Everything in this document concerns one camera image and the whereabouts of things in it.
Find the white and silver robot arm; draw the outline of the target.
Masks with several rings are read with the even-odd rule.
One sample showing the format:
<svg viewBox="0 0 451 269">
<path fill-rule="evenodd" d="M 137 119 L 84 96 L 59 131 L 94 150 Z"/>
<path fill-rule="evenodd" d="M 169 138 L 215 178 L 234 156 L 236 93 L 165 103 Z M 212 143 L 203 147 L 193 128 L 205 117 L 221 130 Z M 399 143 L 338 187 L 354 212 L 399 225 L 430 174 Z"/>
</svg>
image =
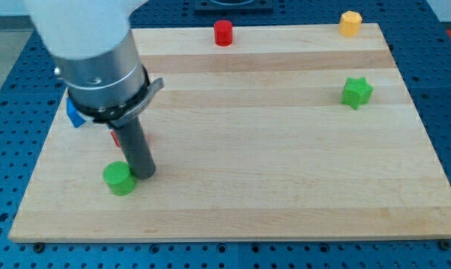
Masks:
<svg viewBox="0 0 451 269">
<path fill-rule="evenodd" d="M 129 16 L 147 0 L 25 0 L 76 110 L 113 129 L 138 125 L 156 86 L 141 64 Z"/>
</svg>

